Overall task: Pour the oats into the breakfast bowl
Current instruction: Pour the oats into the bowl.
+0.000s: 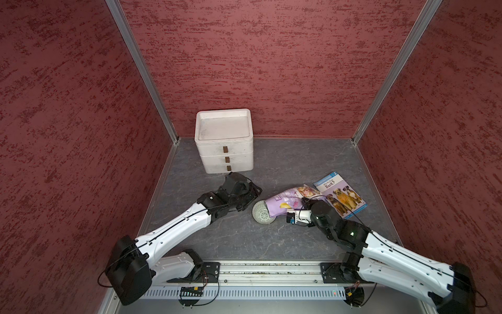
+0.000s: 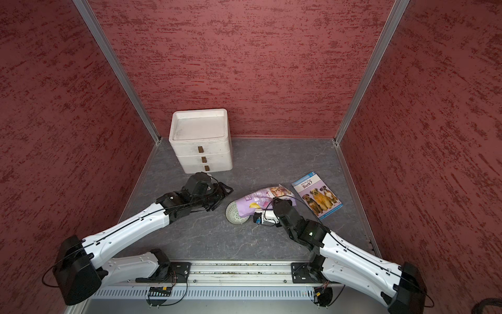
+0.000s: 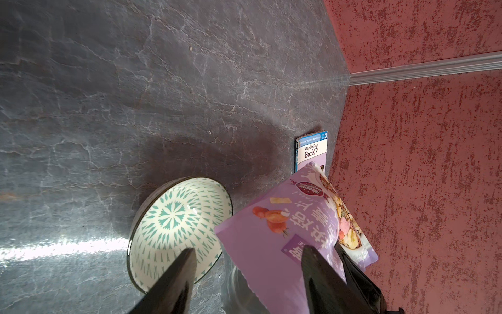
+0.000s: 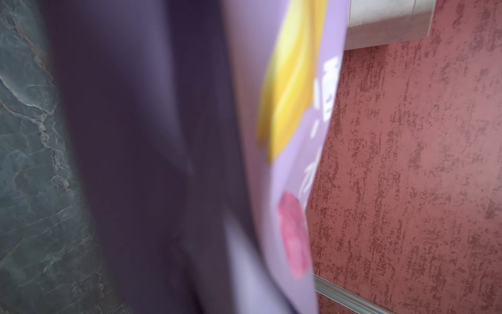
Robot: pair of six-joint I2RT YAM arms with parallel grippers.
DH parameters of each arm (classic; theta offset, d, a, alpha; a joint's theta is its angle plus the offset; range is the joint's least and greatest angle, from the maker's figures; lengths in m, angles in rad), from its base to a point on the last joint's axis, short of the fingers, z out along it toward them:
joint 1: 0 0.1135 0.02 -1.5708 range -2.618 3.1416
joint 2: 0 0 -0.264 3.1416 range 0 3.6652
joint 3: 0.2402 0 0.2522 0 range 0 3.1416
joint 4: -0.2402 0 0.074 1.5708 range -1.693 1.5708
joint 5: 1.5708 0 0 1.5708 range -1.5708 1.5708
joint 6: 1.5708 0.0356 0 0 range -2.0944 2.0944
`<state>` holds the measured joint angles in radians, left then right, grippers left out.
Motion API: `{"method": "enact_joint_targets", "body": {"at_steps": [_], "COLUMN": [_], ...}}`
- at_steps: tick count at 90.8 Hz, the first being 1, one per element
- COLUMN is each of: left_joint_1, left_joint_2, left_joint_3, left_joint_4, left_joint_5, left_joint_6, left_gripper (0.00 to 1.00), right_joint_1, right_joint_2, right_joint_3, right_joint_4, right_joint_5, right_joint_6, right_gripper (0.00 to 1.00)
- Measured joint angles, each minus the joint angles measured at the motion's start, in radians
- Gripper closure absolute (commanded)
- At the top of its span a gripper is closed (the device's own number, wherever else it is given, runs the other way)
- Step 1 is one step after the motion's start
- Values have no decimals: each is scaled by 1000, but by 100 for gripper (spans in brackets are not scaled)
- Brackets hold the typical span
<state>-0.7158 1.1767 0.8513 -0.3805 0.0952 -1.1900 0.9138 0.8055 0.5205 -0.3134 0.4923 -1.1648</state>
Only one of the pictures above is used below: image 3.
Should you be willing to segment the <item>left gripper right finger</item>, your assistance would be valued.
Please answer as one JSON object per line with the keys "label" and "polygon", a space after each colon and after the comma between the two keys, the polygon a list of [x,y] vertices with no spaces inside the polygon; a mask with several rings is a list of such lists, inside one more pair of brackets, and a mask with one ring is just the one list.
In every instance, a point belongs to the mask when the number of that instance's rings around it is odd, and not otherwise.
{"label": "left gripper right finger", "polygon": [[310,313],[389,313],[381,290],[350,259],[340,244],[342,279],[318,250],[304,247],[301,267]]}

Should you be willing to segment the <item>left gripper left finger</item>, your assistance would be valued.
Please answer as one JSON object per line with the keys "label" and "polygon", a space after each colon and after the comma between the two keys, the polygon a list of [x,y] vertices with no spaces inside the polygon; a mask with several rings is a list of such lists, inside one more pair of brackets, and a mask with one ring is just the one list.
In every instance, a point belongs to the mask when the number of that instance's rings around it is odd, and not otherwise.
{"label": "left gripper left finger", "polygon": [[195,249],[185,249],[130,313],[188,313],[196,268]]}

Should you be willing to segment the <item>green patterned breakfast bowl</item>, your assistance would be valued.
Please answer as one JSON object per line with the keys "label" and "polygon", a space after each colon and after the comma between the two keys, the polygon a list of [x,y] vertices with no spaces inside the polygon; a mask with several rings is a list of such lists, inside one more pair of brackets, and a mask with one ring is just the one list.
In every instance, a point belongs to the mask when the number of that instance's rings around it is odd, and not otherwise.
{"label": "green patterned breakfast bowl", "polygon": [[128,274],[146,294],[187,248],[196,252],[195,282],[222,255],[216,226],[233,215],[227,190],[216,180],[184,177],[157,188],[133,220],[127,248]]}

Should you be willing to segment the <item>purple oats bag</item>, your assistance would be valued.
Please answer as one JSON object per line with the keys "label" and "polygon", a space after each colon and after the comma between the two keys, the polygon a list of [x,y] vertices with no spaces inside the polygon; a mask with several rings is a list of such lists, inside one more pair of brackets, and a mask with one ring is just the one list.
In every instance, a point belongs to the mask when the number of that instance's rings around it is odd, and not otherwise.
{"label": "purple oats bag", "polygon": [[320,167],[311,162],[219,224],[226,313],[307,313],[301,270],[310,245],[343,274],[340,245],[359,269],[378,260],[353,215]]}

